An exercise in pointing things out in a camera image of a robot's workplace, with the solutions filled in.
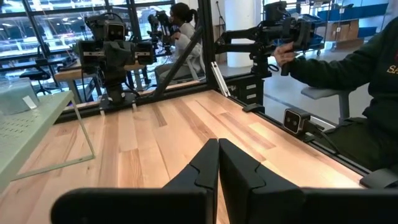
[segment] black sweatshirt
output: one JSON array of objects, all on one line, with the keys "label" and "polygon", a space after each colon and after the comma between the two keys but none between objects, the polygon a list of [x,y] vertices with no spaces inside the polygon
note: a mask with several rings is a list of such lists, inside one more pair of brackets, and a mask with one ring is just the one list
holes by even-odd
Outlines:
[{"label": "black sweatshirt", "polygon": [[374,127],[398,137],[398,17],[343,60],[299,57],[291,63],[290,74],[318,88],[349,90],[369,83],[374,99],[363,115]]}]

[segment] dark hair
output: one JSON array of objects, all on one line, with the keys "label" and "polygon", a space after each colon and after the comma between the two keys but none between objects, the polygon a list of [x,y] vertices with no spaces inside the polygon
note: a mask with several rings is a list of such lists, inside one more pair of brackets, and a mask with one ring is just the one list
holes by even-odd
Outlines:
[{"label": "dark hair", "polygon": [[198,12],[194,9],[189,9],[189,6],[185,3],[177,3],[171,7],[173,16],[181,19],[184,22],[191,22],[194,19],[195,23],[198,23]]}]

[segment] gray floor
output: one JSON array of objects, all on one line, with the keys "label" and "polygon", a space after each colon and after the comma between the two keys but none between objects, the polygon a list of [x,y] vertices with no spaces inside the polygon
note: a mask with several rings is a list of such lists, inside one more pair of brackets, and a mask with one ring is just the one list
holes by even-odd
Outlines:
[{"label": "gray floor", "polygon": [[[330,52],[323,51],[320,60],[332,61],[341,60],[348,53],[354,49]],[[306,58],[316,58],[315,52],[308,52]],[[273,58],[269,58],[269,63],[274,63]],[[220,65],[220,70],[224,75],[236,75],[250,71],[250,67],[245,68],[228,68],[226,65]],[[273,76],[266,78],[264,82],[264,106],[266,107],[266,114],[278,121],[283,120],[284,111],[286,108],[295,106],[315,114],[332,123],[338,123],[339,105],[338,97],[331,96],[320,100],[312,100],[304,95],[301,95],[301,90],[306,87],[306,84],[300,83],[292,77],[282,77],[279,73],[273,73]],[[350,110],[352,117],[362,116],[363,110],[369,105],[371,96],[368,94],[368,85],[361,86],[356,91],[350,94]]]}]

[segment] wooden table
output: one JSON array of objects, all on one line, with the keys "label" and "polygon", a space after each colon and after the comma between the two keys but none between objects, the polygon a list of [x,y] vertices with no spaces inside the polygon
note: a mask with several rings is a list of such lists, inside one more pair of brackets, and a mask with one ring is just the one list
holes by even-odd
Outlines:
[{"label": "wooden table", "polygon": [[[72,65],[73,67],[80,67],[80,61],[77,60],[77,63]],[[145,65],[139,65],[138,63],[135,65],[126,65],[124,66],[124,69],[126,71],[136,71],[136,70],[140,70],[145,68]],[[139,80],[141,80],[140,76],[139,76],[139,72],[134,72],[134,75],[136,76],[136,79],[138,78]],[[98,80],[96,78],[96,74],[87,74],[84,73],[83,74],[83,78],[93,78],[94,83],[95,83],[95,88],[96,91],[98,92],[99,95],[101,95],[101,88],[100,88],[100,84],[98,83]],[[131,76],[127,76],[129,84],[132,85],[132,77]],[[66,82],[68,84],[69,89],[73,92],[73,94],[75,95],[75,101],[77,103],[82,103],[83,100],[81,100],[80,98],[80,94],[79,91],[77,89],[77,85],[76,85],[76,81],[75,80],[81,80],[81,69],[77,68],[74,70],[68,70],[68,71],[62,71],[62,72],[58,72],[57,74],[55,74],[55,79],[58,82]],[[138,90],[142,89],[142,85],[141,82],[137,82],[139,83],[139,86],[137,87]]]},{"label": "wooden table", "polygon": [[[358,188],[361,176],[215,91],[84,119],[96,159],[12,182],[0,223],[49,223],[54,201],[79,187],[163,187],[209,138],[228,138],[299,186]],[[88,155],[77,121],[57,124],[20,172]],[[218,223],[229,223],[219,187]]]}]

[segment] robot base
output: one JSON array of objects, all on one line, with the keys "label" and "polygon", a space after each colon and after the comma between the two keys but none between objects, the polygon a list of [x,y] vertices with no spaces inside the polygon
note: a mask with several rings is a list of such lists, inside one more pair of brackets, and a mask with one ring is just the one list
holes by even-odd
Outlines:
[{"label": "robot base", "polygon": [[125,93],[124,101],[118,104],[113,103],[108,99],[108,94],[103,94],[99,103],[99,110],[101,114],[112,113],[119,110],[132,108],[132,105],[136,103],[136,96],[133,93]]}]

